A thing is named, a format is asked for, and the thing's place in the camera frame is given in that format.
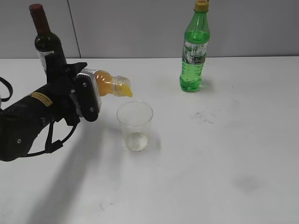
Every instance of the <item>green soda bottle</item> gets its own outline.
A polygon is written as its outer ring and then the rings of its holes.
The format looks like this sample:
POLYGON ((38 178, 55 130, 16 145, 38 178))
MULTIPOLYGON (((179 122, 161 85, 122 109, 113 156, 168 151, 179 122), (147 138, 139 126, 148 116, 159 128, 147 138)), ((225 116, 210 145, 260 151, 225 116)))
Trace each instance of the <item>green soda bottle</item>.
POLYGON ((185 31, 180 85, 183 91, 196 92, 201 83, 201 72, 206 59, 206 49, 210 40, 210 30, 206 13, 209 2, 197 0, 194 16, 185 31))

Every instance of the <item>wine bottle label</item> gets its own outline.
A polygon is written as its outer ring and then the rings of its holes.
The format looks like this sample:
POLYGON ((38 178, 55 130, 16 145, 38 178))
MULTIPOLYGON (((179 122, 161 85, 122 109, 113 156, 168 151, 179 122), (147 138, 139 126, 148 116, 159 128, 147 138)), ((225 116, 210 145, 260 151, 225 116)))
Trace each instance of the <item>wine bottle label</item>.
POLYGON ((190 43, 185 40, 183 62, 188 64, 203 64, 206 60, 208 42, 204 44, 190 43))
POLYGON ((42 51, 37 51, 37 55, 39 57, 39 60, 41 60, 41 63, 42 63, 42 66, 43 66, 43 69, 45 70, 45 72, 47 71, 47 65, 46 65, 46 55, 49 55, 49 54, 53 54, 54 51, 45 51, 45 52, 42 52, 42 51))

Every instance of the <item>clear plastic cup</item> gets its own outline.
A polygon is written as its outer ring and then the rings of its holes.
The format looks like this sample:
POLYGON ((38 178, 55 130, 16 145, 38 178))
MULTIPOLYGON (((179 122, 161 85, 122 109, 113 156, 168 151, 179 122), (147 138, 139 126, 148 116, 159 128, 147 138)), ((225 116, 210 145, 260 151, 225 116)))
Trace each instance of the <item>clear plastic cup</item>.
POLYGON ((133 151, 146 148, 150 141, 150 124, 153 117, 150 105, 142 101, 129 102, 120 106, 116 116, 126 147, 133 151))

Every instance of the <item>red wine bottle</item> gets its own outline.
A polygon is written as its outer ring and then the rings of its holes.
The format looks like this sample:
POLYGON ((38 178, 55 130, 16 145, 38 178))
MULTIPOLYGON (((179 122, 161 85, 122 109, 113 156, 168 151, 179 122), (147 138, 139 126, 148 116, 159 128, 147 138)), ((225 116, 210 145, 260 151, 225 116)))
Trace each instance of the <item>red wine bottle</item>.
POLYGON ((58 53, 60 55, 59 62, 61 64, 66 64, 60 39, 51 32, 43 6, 41 4, 33 4, 29 6, 29 10, 37 30, 37 37, 34 44, 45 72, 47 71, 46 55, 58 53))

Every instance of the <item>robotic arm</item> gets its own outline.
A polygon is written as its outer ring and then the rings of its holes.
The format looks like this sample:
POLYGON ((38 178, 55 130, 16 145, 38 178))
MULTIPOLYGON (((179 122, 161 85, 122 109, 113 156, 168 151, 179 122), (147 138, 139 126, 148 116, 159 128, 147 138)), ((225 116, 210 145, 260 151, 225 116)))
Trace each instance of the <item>robotic arm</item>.
POLYGON ((55 152, 73 134, 79 117, 90 122, 98 118, 101 103, 95 77, 80 73, 87 63, 61 65, 56 54, 46 56, 46 63, 47 84, 0 111, 2 161, 55 152), (61 119, 73 128, 63 140, 52 143, 54 122, 61 119), (47 125, 50 127, 45 150, 28 154, 33 141, 47 125))

